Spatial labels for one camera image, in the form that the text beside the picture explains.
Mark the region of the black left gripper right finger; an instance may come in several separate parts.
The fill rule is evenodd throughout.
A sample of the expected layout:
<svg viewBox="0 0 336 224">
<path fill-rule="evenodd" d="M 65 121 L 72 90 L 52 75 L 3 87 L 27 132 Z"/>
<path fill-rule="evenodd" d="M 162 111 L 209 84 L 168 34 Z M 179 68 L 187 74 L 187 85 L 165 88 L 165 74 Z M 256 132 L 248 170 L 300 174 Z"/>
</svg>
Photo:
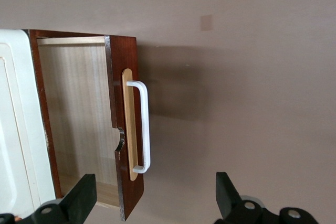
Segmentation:
<svg viewBox="0 0 336 224">
<path fill-rule="evenodd" d="M 226 172 L 216 173 L 216 202 L 222 215 L 216 223 L 317 223 L 300 208 L 282 208 L 276 215 L 251 199 L 243 200 Z"/>
</svg>

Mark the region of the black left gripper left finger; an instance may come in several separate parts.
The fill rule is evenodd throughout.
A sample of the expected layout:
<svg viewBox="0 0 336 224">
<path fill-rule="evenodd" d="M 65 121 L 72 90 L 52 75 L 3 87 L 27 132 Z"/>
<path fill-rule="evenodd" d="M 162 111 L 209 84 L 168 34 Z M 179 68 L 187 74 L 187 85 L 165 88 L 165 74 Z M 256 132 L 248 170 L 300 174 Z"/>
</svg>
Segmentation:
<svg viewBox="0 0 336 224">
<path fill-rule="evenodd" d="M 46 202 L 18 221 L 12 214 L 1 214 L 1 223 L 84 223 L 96 202 L 96 176 L 85 174 L 62 199 Z"/>
</svg>

